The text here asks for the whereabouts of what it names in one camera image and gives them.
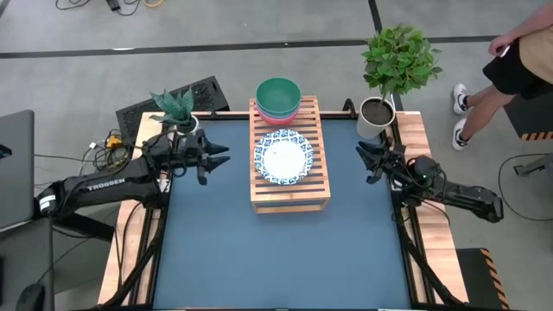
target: pink bowl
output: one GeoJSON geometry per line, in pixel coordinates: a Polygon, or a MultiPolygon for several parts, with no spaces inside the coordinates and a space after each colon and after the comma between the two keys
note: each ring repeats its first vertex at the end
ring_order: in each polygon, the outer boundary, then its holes
{"type": "Polygon", "coordinates": [[[275,118],[275,117],[269,117],[267,116],[261,109],[257,109],[257,112],[259,113],[259,116],[268,124],[271,125],[286,125],[290,124],[292,121],[294,121],[294,118],[296,117],[297,113],[299,112],[299,109],[294,111],[294,113],[286,118],[275,118]]]}

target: computer mouse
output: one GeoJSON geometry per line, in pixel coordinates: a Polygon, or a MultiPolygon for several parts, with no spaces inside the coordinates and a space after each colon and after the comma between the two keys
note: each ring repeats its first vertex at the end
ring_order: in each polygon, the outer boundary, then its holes
{"type": "Polygon", "coordinates": [[[16,311],[42,311],[44,309],[44,286],[35,283],[19,295],[16,311]]]}

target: white pot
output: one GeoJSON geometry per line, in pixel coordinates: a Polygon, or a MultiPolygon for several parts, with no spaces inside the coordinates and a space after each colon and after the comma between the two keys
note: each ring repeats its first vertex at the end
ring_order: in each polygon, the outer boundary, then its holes
{"type": "Polygon", "coordinates": [[[374,137],[378,136],[378,134],[380,134],[380,132],[382,132],[385,129],[385,127],[390,125],[396,118],[395,105],[389,102],[387,99],[385,99],[384,105],[388,105],[391,108],[390,122],[388,122],[387,124],[378,125],[378,124],[372,124],[371,122],[367,121],[363,116],[363,113],[361,113],[363,111],[363,105],[369,100],[374,100],[374,99],[381,100],[382,98],[378,96],[367,98],[363,101],[363,103],[361,103],[361,106],[359,108],[359,117],[357,118],[357,133],[364,139],[373,139],[374,137]]]}
{"type": "MultiPolygon", "coordinates": [[[[195,117],[195,116],[191,116],[191,117],[192,117],[192,119],[196,122],[196,125],[195,125],[194,128],[193,128],[191,131],[189,131],[188,133],[193,133],[193,134],[194,134],[197,130],[200,129],[200,120],[198,120],[198,118],[195,117]]],[[[186,135],[188,134],[188,133],[182,133],[182,132],[180,132],[180,131],[177,131],[176,133],[179,134],[179,136],[184,136],[184,137],[186,137],[186,135]]]]}

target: laptop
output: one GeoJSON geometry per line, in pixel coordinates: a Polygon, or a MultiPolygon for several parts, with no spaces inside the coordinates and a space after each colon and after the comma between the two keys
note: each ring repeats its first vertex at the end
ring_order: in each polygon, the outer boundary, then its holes
{"type": "Polygon", "coordinates": [[[35,113],[0,117],[0,232],[33,218],[35,113]]]}

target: black shorts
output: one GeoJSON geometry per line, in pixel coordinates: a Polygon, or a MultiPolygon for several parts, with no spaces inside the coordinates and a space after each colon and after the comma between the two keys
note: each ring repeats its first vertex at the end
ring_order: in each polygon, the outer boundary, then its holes
{"type": "Polygon", "coordinates": [[[520,60],[518,40],[502,58],[496,57],[482,70],[500,92],[526,100],[553,92],[553,85],[526,69],[520,60]]]}

